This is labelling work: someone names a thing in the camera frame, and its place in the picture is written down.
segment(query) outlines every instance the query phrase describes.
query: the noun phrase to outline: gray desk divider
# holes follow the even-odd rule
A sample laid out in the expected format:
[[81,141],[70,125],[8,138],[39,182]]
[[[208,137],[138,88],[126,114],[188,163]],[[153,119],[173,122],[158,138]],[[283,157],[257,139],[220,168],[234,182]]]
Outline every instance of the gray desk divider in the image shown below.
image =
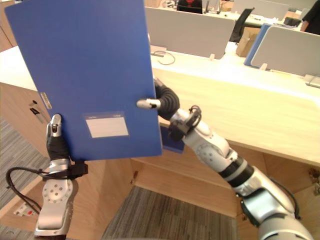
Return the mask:
[[320,74],[320,35],[270,26],[251,65],[301,76]]
[[235,21],[184,11],[146,7],[150,43],[168,51],[221,59]]
[[235,0],[232,12],[237,11],[239,14],[243,12],[244,9],[252,9],[253,14],[264,16],[265,18],[277,18],[282,20],[286,15],[289,5],[283,3],[277,3],[273,1],[266,0]]
[[301,14],[300,14],[300,17],[299,19],[302,20],[306,15],[307,13],[310,11],[309,8],[304,8],[302,11],[301,11]]

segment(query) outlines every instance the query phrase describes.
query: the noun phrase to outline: wood grain panel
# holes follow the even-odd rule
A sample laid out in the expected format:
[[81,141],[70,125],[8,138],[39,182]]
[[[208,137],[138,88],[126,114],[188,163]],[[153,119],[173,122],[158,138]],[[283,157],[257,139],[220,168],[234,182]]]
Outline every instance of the wood grain panel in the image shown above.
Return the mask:
[[12,47],[15,47],[17,46],[17,42],[16,42],[16,39],[15,39],[15,36],[11,30],[11,27],[9,25],[9,22],[8,22],[8,19],[7,19],[7,16],[5,14],[5,8],[10,6],[10,5],[13,5],[15,4],[15,1],[0,1],[0,23],[1,23],[1,28],[3,29],[6,37],[8,38],[10,44]]
[[231,144],[320,166],[315,101],[272,88],[155,68],[153,73],[177,93],[181,108],[199,105],[202,119]]
[[10,44],[2,28],[0,27],[0,52],[3,52],[10,48],[12,48],[12,45]]
[[236,217],[236,196],[231,189],[147,165],[135,185],[220,214]]
[[264,154],[268,175],[285,185],[290,191],[296,193],[312,185],[309,169],[320,171],[320,167],[292,161],[283,157]]
[[250,221],[243,215],[236,217],[238,239],[239,240],[257,240],[258,239],[258,228],[253,226]]
[[[89,161],[89,174],[77,179],[79,191],[74,199],[68,237],[78,240],[100,240],[109,222],[128,196],[133,177],[130,159]],[[42,204],[44,183],[35,179],[28,197]],[[33,231],[37,216],[19,217],[13,211],[21,200],[14,198],[0,211],[2,225]]]
[[[258,167],[264,173],[267,172],[261,152],[235,145],[231,145],[231,147],[237,151],[240,156],[245,158],[249,164]],[[186,177],[231,189],[230,185],[217,172],[203,164],[197,158],[194,151],[188,146],[185,146],[182,154],[163,150],[163,154],[161,156],[138,157],[133,159],[147,165],[153,165],[158,168],[184,175]]]
[[161,156],[139,157],[133,159],[186,177],[231,189],[230,185],[218,173],[200,162],[192,149],[187,146],[185,146],[183,154],[163,150]]
[[310,186],[295,194],[300,206],[301,223],[314,239],[320,239],[320,195],[315,196]]
[[48,157],[46,147],[46,120],[43,123],[30,111],[33,100],[37,105],[33,106],[45,115],[47,121],[50,116],[45,108],[38,92],[0,83],[1,91],[1,116],[13,126],[29,143],[31,143],[43,156]]

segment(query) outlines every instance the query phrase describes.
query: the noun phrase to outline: white label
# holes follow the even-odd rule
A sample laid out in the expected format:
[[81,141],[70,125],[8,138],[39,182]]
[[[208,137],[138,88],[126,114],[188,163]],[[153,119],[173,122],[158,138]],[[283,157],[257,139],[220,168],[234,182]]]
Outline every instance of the white label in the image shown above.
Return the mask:
[[116,136],[128,136],[128,129],[125,118],[107,117],[86,119],[92,138],[105,138]]

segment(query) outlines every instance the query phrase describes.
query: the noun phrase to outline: folder label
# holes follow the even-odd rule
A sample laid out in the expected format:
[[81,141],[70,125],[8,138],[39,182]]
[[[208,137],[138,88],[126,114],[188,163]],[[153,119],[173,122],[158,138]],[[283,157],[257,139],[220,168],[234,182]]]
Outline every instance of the folder label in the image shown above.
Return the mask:
[[92,138],[129,135],[125,117],[120,112],[86,115],[85,122]]

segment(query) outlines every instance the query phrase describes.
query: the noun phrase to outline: person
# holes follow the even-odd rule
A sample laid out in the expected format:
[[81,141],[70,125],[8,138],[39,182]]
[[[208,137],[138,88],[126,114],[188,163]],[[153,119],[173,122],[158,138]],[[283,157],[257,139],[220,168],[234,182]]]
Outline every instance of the person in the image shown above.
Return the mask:
[[317,0],[310,11],[302,19],[302,32],[320,35],[320,0]]

